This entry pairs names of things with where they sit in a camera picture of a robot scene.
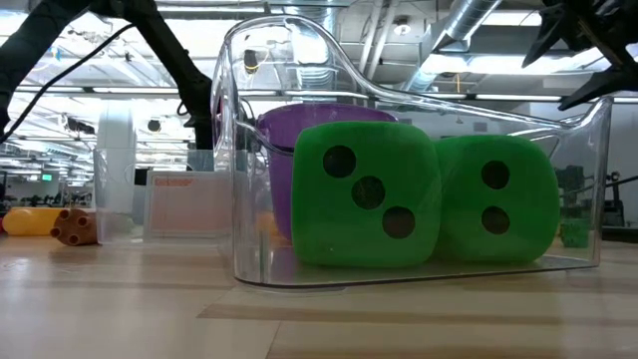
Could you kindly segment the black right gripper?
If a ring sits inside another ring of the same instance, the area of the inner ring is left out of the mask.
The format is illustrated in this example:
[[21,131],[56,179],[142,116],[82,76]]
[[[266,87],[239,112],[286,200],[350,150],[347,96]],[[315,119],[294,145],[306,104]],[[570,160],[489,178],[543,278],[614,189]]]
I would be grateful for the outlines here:
[[627,47],[638,44],[638,0],[542,0],[541,25],[521,67],[544,55],[558,40],[572,51],[597,48],[611,67],[594,73],[559,111],[619,91],[638,92],[638,64]]

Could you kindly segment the green toy block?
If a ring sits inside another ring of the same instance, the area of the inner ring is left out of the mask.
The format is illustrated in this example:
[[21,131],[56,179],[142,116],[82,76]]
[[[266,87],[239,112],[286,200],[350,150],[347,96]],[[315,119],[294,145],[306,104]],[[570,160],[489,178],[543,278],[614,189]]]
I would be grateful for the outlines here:
[[590,223],[585,218],[565,218],[560,224],[560,240],[567,248],[589,246]]

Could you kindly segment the small clear plastic box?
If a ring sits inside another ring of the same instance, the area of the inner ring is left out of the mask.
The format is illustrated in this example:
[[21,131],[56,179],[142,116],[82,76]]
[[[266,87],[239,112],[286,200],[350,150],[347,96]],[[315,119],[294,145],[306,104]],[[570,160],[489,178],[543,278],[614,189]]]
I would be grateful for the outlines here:
[[211,150],[94,151],[101,244],[214,245],[231,232],[230,173]]

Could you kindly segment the green foam die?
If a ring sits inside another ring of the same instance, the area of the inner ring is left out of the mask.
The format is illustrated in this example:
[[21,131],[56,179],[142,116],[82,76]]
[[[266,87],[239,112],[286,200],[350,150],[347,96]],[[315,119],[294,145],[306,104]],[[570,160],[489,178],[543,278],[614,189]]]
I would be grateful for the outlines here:
[[404,267],[439,236],[434,142],[411,125],[340,122],[304,130],[293,157],[291,228],[304,263]]
[[557,178],[536,143],[503,135],[436,142],[442,214],[434,256],[526,263],[551,246],[560,222]]

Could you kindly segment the black table frame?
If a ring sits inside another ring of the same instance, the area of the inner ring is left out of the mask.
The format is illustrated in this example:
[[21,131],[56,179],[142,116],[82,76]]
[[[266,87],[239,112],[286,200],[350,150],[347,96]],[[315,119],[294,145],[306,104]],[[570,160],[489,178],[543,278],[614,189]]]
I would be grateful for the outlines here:
[[603,226],[602,239],[638,244],[638,227]]

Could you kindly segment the purple plastic bucket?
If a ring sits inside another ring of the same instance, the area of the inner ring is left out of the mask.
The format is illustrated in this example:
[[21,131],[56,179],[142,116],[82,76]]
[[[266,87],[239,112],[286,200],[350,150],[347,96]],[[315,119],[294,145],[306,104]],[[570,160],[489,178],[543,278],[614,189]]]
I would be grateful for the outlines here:
[[[332,122],[396,122],[388,113],[346,104],[302,103],[279,107],[261,115],[257,129],[277,148],[294,150],[298,135],[306,128]],[[291,234],[291,157],[269,151],[269,177],[274,219],[279,232],[287,239]]]

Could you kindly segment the yellow toy block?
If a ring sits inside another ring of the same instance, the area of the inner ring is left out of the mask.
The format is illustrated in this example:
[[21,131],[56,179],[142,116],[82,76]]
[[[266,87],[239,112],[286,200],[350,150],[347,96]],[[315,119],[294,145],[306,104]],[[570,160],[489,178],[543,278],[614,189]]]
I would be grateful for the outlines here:
[[55,207],[13,207],[2,218],[11,236],[47,236],[62,210]]

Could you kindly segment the orange-brown toy block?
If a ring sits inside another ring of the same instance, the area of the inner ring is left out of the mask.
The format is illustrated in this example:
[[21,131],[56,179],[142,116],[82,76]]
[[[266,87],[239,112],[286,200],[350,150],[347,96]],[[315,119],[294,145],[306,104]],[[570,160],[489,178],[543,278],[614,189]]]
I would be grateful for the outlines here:
[[97,244],[96,215],[91,210],[64,208],[59,212],[50,235],[68,246]]

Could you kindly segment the large clear plastic bin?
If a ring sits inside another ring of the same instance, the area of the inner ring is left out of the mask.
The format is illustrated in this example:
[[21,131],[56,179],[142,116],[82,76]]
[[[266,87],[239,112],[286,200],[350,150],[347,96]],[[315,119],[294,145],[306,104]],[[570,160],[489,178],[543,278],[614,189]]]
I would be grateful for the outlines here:
[[[247,74],[246,49],[257,52],[258,70]],[[211,108],[217,116],[216,155],[231,178],[231,253],[234,276],[265,287],[330,287],[587,268],[600,254],[601,212],[609,148],[612,100],[596,101],[583,115],[564,120],[522,116],[454,101],[396,91],[370,82],[333,35],[299,15],[246,20],[225,35],[213,76]],[[526,263],[449,261],[432,255],[404,267],[354,267],[304,263],[292,239],[274,219],[269,151],[291,157],[294,150],[270,145],[257,129],[261,115],[286,105],[355,105],[393,115],[424,131],[434,142],[462,136],[503,135],[536,143],[557,178],[560,222],[553,242]],[[567,248],[560,240],[565,218],[589,220],[589,246]]]

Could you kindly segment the white building column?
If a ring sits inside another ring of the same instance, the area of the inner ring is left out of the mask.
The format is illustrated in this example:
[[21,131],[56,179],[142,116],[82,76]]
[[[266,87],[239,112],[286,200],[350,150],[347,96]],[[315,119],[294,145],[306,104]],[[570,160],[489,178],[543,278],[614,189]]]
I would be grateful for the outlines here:
[[96,204],[113,213],[130,213],[134,200],[137,133],[131,103],[107,101],[99,118],[94,153]]

